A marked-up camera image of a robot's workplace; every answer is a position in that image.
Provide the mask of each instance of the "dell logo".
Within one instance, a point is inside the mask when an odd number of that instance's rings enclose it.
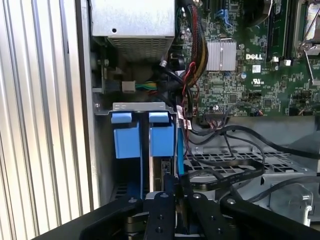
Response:
[[[263,60],[261,54],[246,54],[245,59],[246,60]]]

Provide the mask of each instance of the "silver heatsink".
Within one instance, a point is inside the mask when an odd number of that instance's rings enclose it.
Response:
[[[91,0],[91,22],[127,61],[156,62],[175,37],[175,1]]]
[[[235,71],[237,43],[235,41],[208,41],[207,71]]]

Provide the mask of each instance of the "ribbed metal panel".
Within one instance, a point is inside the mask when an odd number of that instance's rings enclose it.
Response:
[[[0,1],[0,240],[91,209],[74,5]]]
[[[235,41],[208,41],[207,71],[235,71],[237,43]]]
[[[237,43],[235,41],[221,41],[221,50],[221,71],[235,71]]]
[[[208,41],[208,63],[206,65],[207,71],[219,71],[221,64],[221,44],[219,41]]]

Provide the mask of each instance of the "green circuit board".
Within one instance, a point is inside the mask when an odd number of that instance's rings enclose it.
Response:
[[[288,0],[275,0],[275,14],[272,34],[278,34],[277,44],[272,48],[273,55],[281,55],[285,43],[282,34],[285,31],[285,3]],[[284,66],[266,61],[268,49],[268,34],[270,32],[268,19],[254,27],[243,25],[243,1],[227,0],[229,22],[232,27],[216,18],[214,10],[208,12],[204,5],[199,6],[202,14],[202,26],[206,40],[218,41],[230,39],[236,42],[235,71],[205,71],[200,80],[199,99],[196,101],[198,115],[212,110],[223,113],[225,109],[237,102],[249,102],[262,110],[264,116],[296,116],[308,106],[320,102],[320,87],[312,84],[306,60],[295,59],[293,65]],[[188,62],[192,46],[192,35],[180,14],[180,31],[184,33],[180,44],[183,46],[185,60]],[[247,55],[257,59],[247,59]],[[320,57],[310,58],[310,65],[315,79],[320,77]],[[192,88],[194,95],[197,89]],[[308,115],[317,114],[313,109]],[[251,108],[240,108],[233,112],[234,116],[252,116]]]

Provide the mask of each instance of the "screw hole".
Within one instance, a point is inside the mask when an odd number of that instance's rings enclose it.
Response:
[[[155,231],[158,233],[158,234],[162,234],[164,232],[164,230],[161,228],[161,227],[157,227],[155,229]]]

